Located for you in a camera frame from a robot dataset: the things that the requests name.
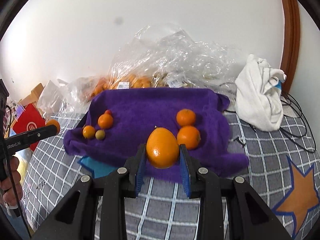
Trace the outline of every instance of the purple towel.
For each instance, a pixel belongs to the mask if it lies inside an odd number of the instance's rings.
[[[66,133],[63,143],[70,155],[90,156],[112,166],[124,165],[146,143],[154,126],[164,127],[175,136],[179,131],[176,114],[184,108],[196,113],[195,127],[201,142],[190,151],[200,163],[218,176],[227,177],[248,166],[244,154],[228,153],[229,124],[222,111],[229,99],[209,89],[151,88],[106,90],[92,100],[86,125],[99,129],[97,122],[107,109],[113,113],[113,127],[105,130],[103,141],[85,139],[82,128]],[[181,182],[178,165],[159,170],[147,162],[146,175],[157,179]]]

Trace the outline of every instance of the clear plastic wrap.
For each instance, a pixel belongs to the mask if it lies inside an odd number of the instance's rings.
[[[62,100],[63,97],[60,88],[51,80],[49,80],[44,87],[37,103],[37,108],[42,110],[42,117],[46,120],[46,122],[53,114],[57,114],[59,112]]]
[[[107,89],[148,87],[209,88],[235,99],[235,51],[194,42],[175,25],[146,26],[114,57]]]
[[[81,77],[60,87],[62,101],[58,122],[61,128],[67,128],[70,120],[85,114],[91,99],[103,91],[106,79],[101,76]]]

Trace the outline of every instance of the mandarin orange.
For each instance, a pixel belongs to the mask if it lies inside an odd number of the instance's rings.
[[[96,130],[91,125],[85,126],[82,130],[82,135],[86,139],[92,139],[95,136],[95,134],[96,134]]]
[[[182,109],[177,113],[177,123],[183,127],[196,122],[196,114],[190,109]]]
[[[188,125],[180,129],[177,135],[178,144],[185,144],[187,150],[196,149],[201,141],[200,132],[194,126]]]
[[[98,125],[101,129],[109,129],[113,125],[113,117],[111,114],[102,114],[98,119]]]
[[[59,122],[57,120],[51,119],[45,124],[45,126],[48,126],[48,125],[51,125],[51,124],[53,124],[57,128],[57,134],[60,133],[60,124],[59,124]]]

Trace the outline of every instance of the human hand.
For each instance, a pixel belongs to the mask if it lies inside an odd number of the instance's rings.
[[[16,185],[18,198],[19,198],[19,200],[21,200],[22,199],[22,195],[23,195],[22,186],[20,184],[21,175],[17,171],[18,166],[19,166],[19,159],[17,157],[13,156],[11,158],[11,160],[10,160],[10,166],[11,166],[13,181],[14,181],[14,183]],[[11,181],[10,181],[9,177],[7,177],[5,180],[0,182],[0,188],[3,189],[3,190],[8,190],[3,195],[4,201],[6,203],[8,203],[10,206],[15,206],[17,204],[17,200],[16,200],[16,198],[14,196],[12,184],[11,184]]]

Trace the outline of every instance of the white towel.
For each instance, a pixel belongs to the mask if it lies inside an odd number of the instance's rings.
[[[262,131],[278,130],[283,118],[281,83],[287,76],[265,59],[251,54],[236,79],[236,112]]]

